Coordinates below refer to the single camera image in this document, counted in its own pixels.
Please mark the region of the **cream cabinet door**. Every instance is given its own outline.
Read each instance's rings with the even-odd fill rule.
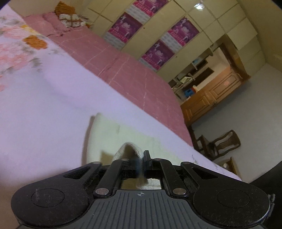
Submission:
[[[227,35],[232,40],[236,48],[240,50],[257,35],[257,31],[252,26],[248,18],[245,18]]]
[[[214,21],[207,28],[205,28],[204,31],[212,43],[215,43],[219,38],[221,38],[225,34],[218,21]]]
[[[125,45],[122,52],[127,52],[137,60],[167,32],[185,11],[174,1],[160,9]]]
[[[223,14],[219,19],[219,23],[223,27],[224,31],[228,33],[236,25],[238,25],[246,17],[244,11],[239,4],[234,6],[231,10]]]
[[[99,16],[97,20],[93,24],[92,31],[96,33],[98,36],[102,37],[103,34],[108,31],[109,27],[111,26],[112,22],[108,19]]]
[[[238,51],[243,64],[248,63],[259,51],[261,46],[257,37],[254,37],[248,44]]]
[[[204,32],[198,34],[183,49],[171,58],[158,72],[166,82],[171,81],[192,61],[212,45]]]
[[[110,2],[111,0],[93,0],[88,8],[100,14]]]
[[[86,8],[83,13],[84,16],[88,17],[91,21],[95,21],[97,17],[99,17],[99,14],[94,12],[93,10],[90,10]]]
[[[176,1],[186,12],[189,12],[193,7],[199,3],[199,0],[174,0]]]
[[[219,18],[237,3],[236,0],[204,0],[204,5],[216,18]]]
[[[132,0],[112,0],[110,4],[103,10],[101,15],[112,22],[125,11],[125,8],[132,3]]]
[[[197,8],[188,13],[194,21],[202,28],[205,29],[215,21],[214,16],[208,11],[207,8],[199,10]]]
[[[262,51],[259,51],[248,63],[244,64],[248,75],[253,76],[259,69],[265,65],[265,57]]]

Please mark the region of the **metal screw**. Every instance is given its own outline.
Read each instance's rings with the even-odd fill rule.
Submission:
[[[95,192],[98,195],[107,195],[109,193],[109,190],[107,188],[98,188]]]
[[[186,193],[186,190],[184,188],[175,188],[172,192],[175,195],[184,195]]]

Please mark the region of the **wooden chair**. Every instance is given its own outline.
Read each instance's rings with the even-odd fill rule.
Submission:
[[[202,145],[199,152],[210,160],[222,157],[231,150],[241,146],[240,139],[234,130],[228,131],[225,135],[212,142],[209,142],[203,135],[197,139],[197,142],[198,141],[200,141]]]

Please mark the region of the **crosshair symbol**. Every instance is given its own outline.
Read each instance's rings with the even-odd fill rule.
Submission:
[[[137,193],[137,195],[138,195],[138,196],[144,196],[144,195],[145,195],[145,193],[143,193],[143,192],[139,192],[139,193]]]

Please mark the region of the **circular pad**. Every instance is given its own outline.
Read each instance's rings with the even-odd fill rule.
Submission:
[[[60,204],[64,198],[65,195],[61,191],[53,188],[46,188],[33,193],[31,201],[39,207],[49,208]]]
[[[242,208],[249,203],[250,198],[243,191],[229,189],[218,193],[217,200],[229,208]]]
[[[21,224],[60,227],[80,217],[89,200],[79,180],[49,178],[20,188],[11,199],[12,211]]]
[[[262,190],[229,177],[202,180],[193,196],[198,214],[218,227],[252,227],[264,219],[269,205]]]

